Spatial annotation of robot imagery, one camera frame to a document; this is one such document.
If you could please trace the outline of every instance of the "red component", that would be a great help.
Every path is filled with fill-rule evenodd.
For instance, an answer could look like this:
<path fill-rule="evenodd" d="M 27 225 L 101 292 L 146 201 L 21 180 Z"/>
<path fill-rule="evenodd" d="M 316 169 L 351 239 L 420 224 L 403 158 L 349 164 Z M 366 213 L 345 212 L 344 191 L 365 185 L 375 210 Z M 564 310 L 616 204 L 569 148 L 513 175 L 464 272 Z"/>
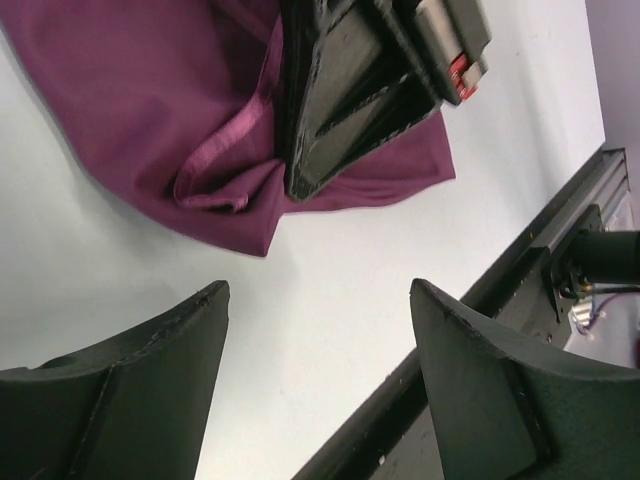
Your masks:
<path fill-rule="evenodd" d="M 451 66 L 449 67 L 449 75 L 451 76 L 451 80 L 453 81 L 462 101 L 465 101 L 478 89 L 475 85 L 471 88 L 467 88 L 462 80 L 462 75 L 464 75 L 464 72 L 469 69 L 469 66 L 467 56 L 462 53 L 451 63 Z"/>

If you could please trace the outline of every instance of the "folded cloth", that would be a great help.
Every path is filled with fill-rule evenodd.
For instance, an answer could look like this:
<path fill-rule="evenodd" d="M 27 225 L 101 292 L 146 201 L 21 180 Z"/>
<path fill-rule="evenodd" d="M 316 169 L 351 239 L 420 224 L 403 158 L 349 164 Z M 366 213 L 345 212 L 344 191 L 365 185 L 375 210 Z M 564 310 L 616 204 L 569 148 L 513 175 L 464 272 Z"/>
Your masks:
<path fill-rule="evenodd" d="M 17 56 L 98 182 L 169 228 L 259 256 L 284 213 L 390 205 L 454 177 L 437 114 L 309 202 L 289 199 L 279 15 L 278 0 L 0 0 Z"/>

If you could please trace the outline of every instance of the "black frame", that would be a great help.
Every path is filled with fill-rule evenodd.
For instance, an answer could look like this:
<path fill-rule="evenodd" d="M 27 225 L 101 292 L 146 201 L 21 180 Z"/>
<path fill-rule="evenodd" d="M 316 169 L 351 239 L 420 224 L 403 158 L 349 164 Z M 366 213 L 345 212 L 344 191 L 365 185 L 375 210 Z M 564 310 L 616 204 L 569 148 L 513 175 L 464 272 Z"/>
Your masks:
<path fill-rule="evenodd" d="M 590 204 L 598 205 L 606 218 L 628 189 L 624 150 L 596 152 L 462 297 L 462 302 L 509 325 L 514 317 L 500 313 L 510 307 L 509 299 L 531 271 L 530 253 L 540 248 L 555 251 Z M 541 276 L 536 278 L 533 294 L 539 295 L 546 290 Z M 540 330 L 555 328 L 559 332 L 552 338 L 543 336 L 542 341 L 563 345 L 568 339 L 568 320 L 558 322 L 560 317 L 553 308 L 543 315 L 538 312 L 533 320 Z M 438 458 L 432 433 L 428 399 L 414 350 L 294 480 L 406 479 L 400 471 L 413 472 L 415 478 L 431 478 L 425 476 L 420 459 L 424 460 L 425 449 L 430 451 L 429 458 L 433 458 L 431 449 L 436 449 Z M 392 457 L 393 462 L 386 461 Z"/>

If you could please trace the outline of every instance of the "purple fabric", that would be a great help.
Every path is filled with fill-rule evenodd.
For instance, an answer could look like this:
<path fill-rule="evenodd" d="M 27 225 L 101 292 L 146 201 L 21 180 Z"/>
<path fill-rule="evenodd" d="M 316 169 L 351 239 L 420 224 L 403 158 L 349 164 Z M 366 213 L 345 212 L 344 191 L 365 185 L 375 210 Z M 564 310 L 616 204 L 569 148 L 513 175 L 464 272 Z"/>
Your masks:
<path fill-rule="evenodd" d="M 0 20 L 88 172 L 213 245 L 266 255 L 284 213 L 389 205 L 454 177 L 438 114 L 311 201 L 286 196 L 278 0 L 0 0 Z"/>

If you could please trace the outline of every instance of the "table surface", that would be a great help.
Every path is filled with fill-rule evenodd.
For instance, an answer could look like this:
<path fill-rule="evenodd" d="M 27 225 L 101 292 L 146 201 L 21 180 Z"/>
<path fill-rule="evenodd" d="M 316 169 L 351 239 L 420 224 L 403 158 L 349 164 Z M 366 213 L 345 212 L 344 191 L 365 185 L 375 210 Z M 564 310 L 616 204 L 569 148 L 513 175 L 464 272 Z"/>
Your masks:
<path fill-rule="evenodd" d="M 444 108 L 457 180 L 394 207 L 285 217 L 267 259 L 169 231 L 89 179 L 2 40 L 0 368 L 228 280 L 197 478 L 294 475 L 415 346 L 411 280 L 461 296 L 604 141 L 584 1 L 483 3 L 490 71 Z"/>

